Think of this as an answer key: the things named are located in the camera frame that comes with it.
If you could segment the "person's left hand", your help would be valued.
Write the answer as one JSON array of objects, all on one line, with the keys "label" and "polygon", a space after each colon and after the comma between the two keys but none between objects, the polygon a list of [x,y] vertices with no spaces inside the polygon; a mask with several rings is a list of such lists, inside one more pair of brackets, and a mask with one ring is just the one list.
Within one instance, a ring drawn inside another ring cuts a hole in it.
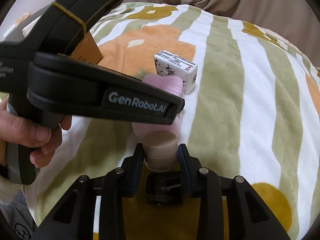
[{"label": "person's left hand", "polygon": [[30,162],[36,168],[47,166],[56,149],[62,144],[62,131],[69,130],[72,117],[65,116],[55,130],[14,116],[7,112],[7,99],[1,102],[1,166],[7,166],[6,144],[8,142],[33,148]]}]

